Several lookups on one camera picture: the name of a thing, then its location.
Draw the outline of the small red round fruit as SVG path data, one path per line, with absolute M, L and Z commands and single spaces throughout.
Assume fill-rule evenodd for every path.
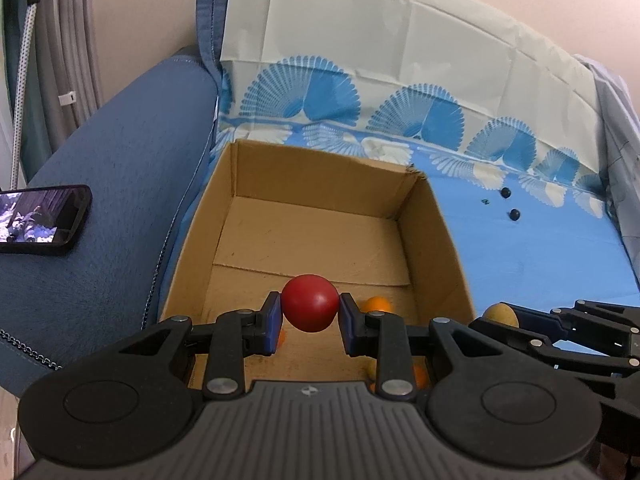
M 319 275 L 296 276 L 281 292 L 283 315 L 295 328 L 306 333 L 319 333 L 328 328 L 339 304 L 336 288 Z

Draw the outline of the blue white fan-pattern cloth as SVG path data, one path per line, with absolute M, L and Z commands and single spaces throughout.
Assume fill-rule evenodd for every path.
M 638 304 L 593 76 L 509 15 L 476 0 L 228 0 L 219 63 L 217 148 L 422 171 L 479 309 Z

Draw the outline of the grey white sheet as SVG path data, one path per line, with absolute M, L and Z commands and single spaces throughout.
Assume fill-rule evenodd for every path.
M 576 58 L 590 70 L 596 86 L 605 140 L 603 177 L 608 211 L 639 278 L 639 115 L 621 76 L 591 58 Z

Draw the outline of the black smartphone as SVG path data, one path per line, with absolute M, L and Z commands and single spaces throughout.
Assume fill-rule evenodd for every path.
M 91 204 L 85 184 L 2 191 L 2 254 L 65 254 L 84 229 Z

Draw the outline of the small tan fruit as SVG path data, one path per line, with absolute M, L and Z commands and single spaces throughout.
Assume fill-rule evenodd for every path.
M 500 323 L 506 326 L 518 328 L 518 316 L 515 311 L 504 302 L 498 302 L 490 306 L 483 314 L 483 318 L 491 322 Z

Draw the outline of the grey curtain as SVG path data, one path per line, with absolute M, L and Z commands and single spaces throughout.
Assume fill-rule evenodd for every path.
M 36 57 L 53 151 L 103 104 L 93 0 L 40 0 Z

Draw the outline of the brown cardboard box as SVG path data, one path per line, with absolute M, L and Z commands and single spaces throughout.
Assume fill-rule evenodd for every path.
M 408 324 L 475 315 L 454 242 L 422 172 L 242 140 L 222 151 L 182 246 L 163 314 L 198 324 L 260 308 L 317 274 Z

